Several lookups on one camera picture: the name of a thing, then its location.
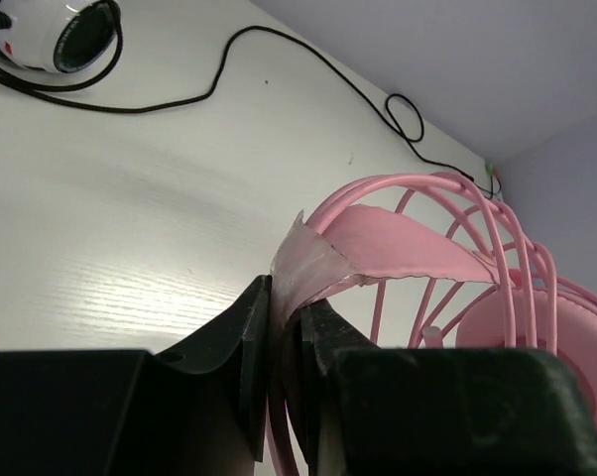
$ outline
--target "white wall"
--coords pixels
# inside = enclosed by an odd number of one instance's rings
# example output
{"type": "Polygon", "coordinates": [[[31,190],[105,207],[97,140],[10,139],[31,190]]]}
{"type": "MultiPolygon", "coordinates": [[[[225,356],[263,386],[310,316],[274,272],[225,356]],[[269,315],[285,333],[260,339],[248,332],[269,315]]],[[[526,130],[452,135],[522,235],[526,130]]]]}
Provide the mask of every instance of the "white wall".
{"type": "Polygon", "coordinates": [[[597,0],[252,0],[489,161],[597,113],[597,0]]]}
{"type": "Polygon", "coordinates": [[[597,292],[597,115],[500,167],[504,196],[560,274],[597,292]]]}

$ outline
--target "black plastic object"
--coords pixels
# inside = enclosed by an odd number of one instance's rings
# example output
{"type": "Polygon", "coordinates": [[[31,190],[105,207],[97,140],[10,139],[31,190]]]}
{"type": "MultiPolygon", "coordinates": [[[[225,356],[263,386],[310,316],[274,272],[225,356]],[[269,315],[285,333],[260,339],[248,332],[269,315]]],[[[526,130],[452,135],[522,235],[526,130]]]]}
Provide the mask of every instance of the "black plastic object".
{"type": "Polygon", "coordinates": [[[550,354],[383,350],[326,301],[294,322],[284,385],[310,475],[597,476],[592,415],[550,354]]]}
{"type": "Polygon", "coordinates": [[[251,476],[263,454],[270,277],[156,356],[0,353],[0,476],[251,476]]]}

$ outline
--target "white webcam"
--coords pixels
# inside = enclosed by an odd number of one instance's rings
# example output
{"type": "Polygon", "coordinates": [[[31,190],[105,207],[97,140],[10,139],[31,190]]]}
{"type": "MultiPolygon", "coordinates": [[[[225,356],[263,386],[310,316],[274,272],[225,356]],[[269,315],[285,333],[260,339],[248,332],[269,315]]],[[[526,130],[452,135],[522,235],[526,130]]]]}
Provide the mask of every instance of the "white webcam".
{"type": "Polygon", "coordinates": [[[0,55],[29,69],[85,69],[115,38],[114,7],[111,0],[0,0],[12,21],[0,30],[0,55]]]}

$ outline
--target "white desk surface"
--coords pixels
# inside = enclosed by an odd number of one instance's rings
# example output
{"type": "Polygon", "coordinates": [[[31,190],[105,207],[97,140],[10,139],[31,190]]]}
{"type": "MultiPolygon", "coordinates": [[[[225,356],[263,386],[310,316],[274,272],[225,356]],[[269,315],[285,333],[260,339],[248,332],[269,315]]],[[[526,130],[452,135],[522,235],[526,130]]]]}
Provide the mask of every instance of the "white desk surface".
{"type": "MultiPolygon", "coordinates": [[[[237,29],[285,30],[246,0],[154,3],[122,0],[122,60],[72,97],[135,106],[197,94],[237,29]]],[[[397,112],[414,133],[413,114],[397,112]]],[[[482,160],[430,125],[420,150],[487,183],[482,160]]],[[[235,45],[214,97],[179,110],[103,115],[0,87],[0,349],[160,351],[267,273],[301,209],[363,176],[433,170],[316,58],[261,33],[235,45]]],[[[424,200],[411,215],[442,233],[451,221],[424,200]]],[[[384,343],[406,342],[423,285],[411,281],[384,343]]],[[[334,305],[368,332],[373,290],[334,305]]]]}

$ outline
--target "pink fan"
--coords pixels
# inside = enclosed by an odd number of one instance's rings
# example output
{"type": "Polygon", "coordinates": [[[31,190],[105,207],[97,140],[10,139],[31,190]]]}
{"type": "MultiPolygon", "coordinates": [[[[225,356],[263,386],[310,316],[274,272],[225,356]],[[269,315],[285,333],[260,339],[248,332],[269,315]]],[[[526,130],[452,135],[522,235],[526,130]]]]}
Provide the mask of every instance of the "pink fan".
{"type": "MultiPolygon", "coordinates": [[[[460,175],[396,175],[362,178],[330,196],[303,224],[295,222],[273,263],[273,338],[299,307],[358,285],[377,284],[371,340],[378,340],[387,280],[429,277],[421,298],[410,347],[424,342],[441,347],[455,327],[458,347],[543,347],[575,372],[597,421],[597,296],[558,277],[548,251],[531,242],[517,216],[504,203],[487,200],[460,175]],[[395,212],[354,204],[381,188],[408,190],[395,212]],[[462,210],[451,192],[473,203],[462,210]],[[403,215],[415,193],[422,193],[454,217],[445,236],[403,215]],[[470,221],[481,212],[492,249],[470,221]],[[498,226],[512,241],[503,243],[498,226]],[[463,227],[475,243],[470,250],[452,241],[463,227]],[[519,268],[508,267],[505,253],[516,250],[519,268]],[[428,305],[438,279],[455,282],[438,305],[428,305]],[[536,287],[534,281],[543,282],[536,287]],[[490,288],[444,327],[436,318],[467,282],[490,288]]],[[[283,398],[271,384],[268,437],[277,474],[297,475],[289,444],[283,398]]]]}

